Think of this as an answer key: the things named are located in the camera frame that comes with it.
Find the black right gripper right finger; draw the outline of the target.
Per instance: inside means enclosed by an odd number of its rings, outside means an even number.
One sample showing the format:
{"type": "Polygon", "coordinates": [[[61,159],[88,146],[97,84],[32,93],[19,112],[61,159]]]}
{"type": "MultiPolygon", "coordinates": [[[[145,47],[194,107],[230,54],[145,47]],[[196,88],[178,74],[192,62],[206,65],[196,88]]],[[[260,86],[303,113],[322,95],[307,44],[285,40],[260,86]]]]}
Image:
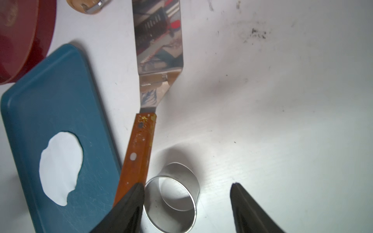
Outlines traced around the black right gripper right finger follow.
{"type": "Polygon", "coordinates": [[[240,183],[233,183],[230,200],[237,233],[284,233],[240,183]]]}

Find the wooden dough roller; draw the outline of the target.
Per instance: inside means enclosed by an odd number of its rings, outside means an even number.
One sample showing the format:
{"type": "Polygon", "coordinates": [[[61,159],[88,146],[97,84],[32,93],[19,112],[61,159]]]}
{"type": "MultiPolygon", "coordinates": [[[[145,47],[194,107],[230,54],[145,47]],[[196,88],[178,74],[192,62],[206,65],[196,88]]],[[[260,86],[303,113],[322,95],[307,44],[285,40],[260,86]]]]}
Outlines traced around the wooden dough roller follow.
{"type": "Polygon", "coordinates": [[[66,0],[66,2],[77,12],[93,15],[100,12],[111,0],[66,0]]]}

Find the white dough piece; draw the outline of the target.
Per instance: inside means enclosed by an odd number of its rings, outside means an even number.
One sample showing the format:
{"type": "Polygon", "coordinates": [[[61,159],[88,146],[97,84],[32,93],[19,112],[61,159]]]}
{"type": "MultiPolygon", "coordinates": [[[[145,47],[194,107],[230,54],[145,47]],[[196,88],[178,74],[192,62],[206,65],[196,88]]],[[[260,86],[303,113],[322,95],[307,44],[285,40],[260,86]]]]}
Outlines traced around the white dough piece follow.
{"type": "Polygon", "coordinates": [[[55,204],[67,206],[68,195],[76,189],[83,158],[83,148],[70,132],[54,135],[42,151],[39,162],[42,190],[55,204]]]}

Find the red round tray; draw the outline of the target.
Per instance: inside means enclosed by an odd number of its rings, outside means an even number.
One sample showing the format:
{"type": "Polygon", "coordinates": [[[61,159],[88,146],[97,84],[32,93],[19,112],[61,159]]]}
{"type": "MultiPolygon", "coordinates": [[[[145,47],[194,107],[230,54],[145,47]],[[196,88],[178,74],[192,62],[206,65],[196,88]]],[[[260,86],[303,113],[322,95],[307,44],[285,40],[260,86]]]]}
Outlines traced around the red round tray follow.
{"type": "Polygon", "coordinates": [[[17,82],[47,56],[56,7],[56,1],[1,1],[1,84],[17,82]]]}

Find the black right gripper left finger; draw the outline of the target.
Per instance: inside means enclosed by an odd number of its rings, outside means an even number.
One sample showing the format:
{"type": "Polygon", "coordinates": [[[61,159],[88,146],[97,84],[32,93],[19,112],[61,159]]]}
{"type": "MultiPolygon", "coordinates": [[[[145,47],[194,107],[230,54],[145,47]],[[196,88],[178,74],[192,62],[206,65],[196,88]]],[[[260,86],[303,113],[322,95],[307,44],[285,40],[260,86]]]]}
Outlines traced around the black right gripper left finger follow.
{"type": "Polygon", "coordinates": [[[144,185],[136,183],[90,233],[139,233],[144,200],[144,185]]]}

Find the teal cutting board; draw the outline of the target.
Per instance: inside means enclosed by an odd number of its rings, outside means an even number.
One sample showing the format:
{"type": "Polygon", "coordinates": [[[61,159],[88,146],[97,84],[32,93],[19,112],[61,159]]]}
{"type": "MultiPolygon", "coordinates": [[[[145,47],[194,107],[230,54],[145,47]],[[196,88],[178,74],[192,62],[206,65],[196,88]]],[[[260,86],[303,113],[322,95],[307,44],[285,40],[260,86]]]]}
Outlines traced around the teal cutting board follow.
{"type": "Polygon", "coordinates": [[[90,232],[112,208],[120,166],[83,52],[65,44],[50,54],[3,94],[1,114],[36,232],[90,232]],[[39,177],[59,132],[77,136],[84,152],[67,206],[45,195],[39,177]]]}

